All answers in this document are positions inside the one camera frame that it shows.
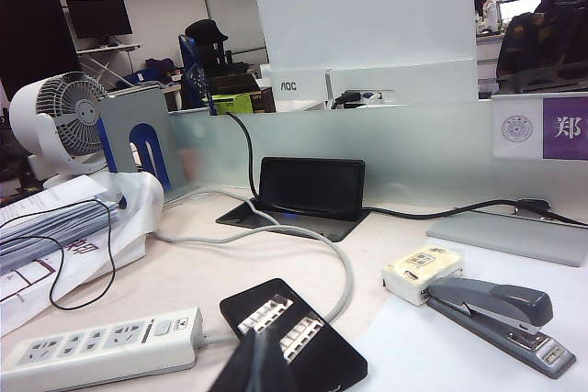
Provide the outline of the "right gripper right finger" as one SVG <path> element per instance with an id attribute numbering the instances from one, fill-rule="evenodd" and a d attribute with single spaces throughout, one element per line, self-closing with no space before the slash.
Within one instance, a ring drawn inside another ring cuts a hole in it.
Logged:
<path id="1" fill-rule="evenodd" d="M 256 390 L 293 391 L 294 379 L 279 342 L 260 336 L 256 347 Z"/>

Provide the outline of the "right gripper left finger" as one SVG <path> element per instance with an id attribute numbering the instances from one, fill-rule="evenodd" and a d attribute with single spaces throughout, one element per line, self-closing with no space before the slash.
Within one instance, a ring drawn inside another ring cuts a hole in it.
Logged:
<path id="1" fill-rule="evenodd" d="M 262 339 L 259 333 L 248 332 L 236 346 L 209 391 L 260 391 L 260 358 L 257 350 L 261 343 Z"/>

